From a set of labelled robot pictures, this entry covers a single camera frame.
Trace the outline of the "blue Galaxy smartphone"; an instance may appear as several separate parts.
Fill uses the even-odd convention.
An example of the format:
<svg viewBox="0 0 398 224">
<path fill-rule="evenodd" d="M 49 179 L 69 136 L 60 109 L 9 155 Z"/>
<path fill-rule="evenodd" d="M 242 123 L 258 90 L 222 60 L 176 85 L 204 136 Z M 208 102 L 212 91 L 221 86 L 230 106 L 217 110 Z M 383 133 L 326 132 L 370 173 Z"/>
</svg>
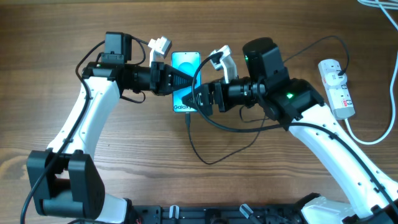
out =
<svg viewBox="0 0 398 224">
<path fill-rule="evenodd" d="M 199 52 L 173 52 L 171 64 L 173 68 L 180 70 L 191 77 L 194 76 L 198 66 L 201 64 L 201 55 Z M 182 103 L 182 98 L 192 92 L 192 82 L 188 83 L 188 87 L 177 90 L 173 93 L 173 111 L 175 113 L 196 112 L 195 109 Z"/>
</svg>

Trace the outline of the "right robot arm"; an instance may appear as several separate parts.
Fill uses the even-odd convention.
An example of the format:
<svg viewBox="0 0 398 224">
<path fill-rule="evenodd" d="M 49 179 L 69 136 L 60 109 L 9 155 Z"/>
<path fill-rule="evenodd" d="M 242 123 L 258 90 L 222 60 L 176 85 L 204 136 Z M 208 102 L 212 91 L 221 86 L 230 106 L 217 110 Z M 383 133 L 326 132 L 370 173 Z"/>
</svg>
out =
<svg viewBox="0 0 398 224">
<path fill-rule="evenodd" d="M 236 105 L 259 105 L 264 114 L 303 142 L 343 189 L 348 203 L 310 194 L 299 201 L 305 223 L 396 223 L 397 182 L 384 174 L 345 133 L 309 82 L 290 78 L 278 46 L 268 37 L 244 45 L 249 76 L 239 78 L 227 47 L 208 61 L 224 79 L 192 86 L 183 104 L 209 119 L 213 105 L 221 112 Z"/>
</svg>

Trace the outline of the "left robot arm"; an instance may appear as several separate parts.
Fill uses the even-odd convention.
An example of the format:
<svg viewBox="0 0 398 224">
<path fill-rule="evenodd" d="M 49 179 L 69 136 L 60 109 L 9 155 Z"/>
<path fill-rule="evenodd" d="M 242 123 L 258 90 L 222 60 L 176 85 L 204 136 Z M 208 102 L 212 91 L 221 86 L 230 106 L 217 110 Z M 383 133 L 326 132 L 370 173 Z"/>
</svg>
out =
<svg viewBox="0 0 398 224">
<path fill-rule="evenodd" d="M 81 60 L 75 72 L 81 82 L 78 99 L 65 124 L 46 150 L 27 159 L 31 190 L 26 203 L 39 215 L 72 218 L 80 223 L 140 223 L 132 202 L 105 192 L 93 162 L 105 122 L 123 99 L 123 91 L 165 96 L 191 85 L 193 79 L 163 63 L 172 43 L 166 37 L 138 40 L 150 48 L 144 61 L 132 63 L 132 43 L 122 32 L 107 32 L 103 51 L 93 62 Z"/>
</svg>

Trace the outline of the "white USB charger plug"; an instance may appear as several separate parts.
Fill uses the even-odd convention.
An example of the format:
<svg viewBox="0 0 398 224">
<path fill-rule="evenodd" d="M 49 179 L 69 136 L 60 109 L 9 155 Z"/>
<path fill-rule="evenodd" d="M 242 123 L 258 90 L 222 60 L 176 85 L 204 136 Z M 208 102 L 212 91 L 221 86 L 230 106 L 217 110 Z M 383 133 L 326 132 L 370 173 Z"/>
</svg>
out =
<svg viewBox="0 0 398 224">
<path fill-rule="evenodd" d="M 324 83 L 328 88 L 338 88 L 345 85 L 347 76 L 345 74 L 339 75 L 338 72 L 329 72 L 324 76 Z"/>
</svg>

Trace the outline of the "white power strip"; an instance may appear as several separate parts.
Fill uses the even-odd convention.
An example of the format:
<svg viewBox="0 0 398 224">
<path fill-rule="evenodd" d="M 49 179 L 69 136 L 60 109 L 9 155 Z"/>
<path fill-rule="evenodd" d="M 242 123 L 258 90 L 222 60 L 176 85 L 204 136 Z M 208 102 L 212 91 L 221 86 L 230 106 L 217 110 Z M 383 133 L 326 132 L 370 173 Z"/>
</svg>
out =
<svg viewBox="0 0 398 224">
<path fill-rule="evenodd" d="M 347 76 L 339 75 L 342 68 L 334 59 L 322 60 L 318 64 L 321 80 L 325 87 L 331 111 L 335 119 L 347 119 L 355 114 L 348 91 Z"/>
</svg>

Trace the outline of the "black mounting rail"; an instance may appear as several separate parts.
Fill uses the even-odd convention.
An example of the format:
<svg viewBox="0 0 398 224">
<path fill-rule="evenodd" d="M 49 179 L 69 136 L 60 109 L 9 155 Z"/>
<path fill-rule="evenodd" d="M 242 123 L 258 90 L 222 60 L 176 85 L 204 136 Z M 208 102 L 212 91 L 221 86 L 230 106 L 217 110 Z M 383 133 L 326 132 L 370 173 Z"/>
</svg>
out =
<svg viewBox="0 0 398 224">
<path fill-rule="evenodd" d="M 133 206 L 127 220 L 137 224 L 306 223 L 303 215 L 292 204 L 232 207 Z"/>
</svg>

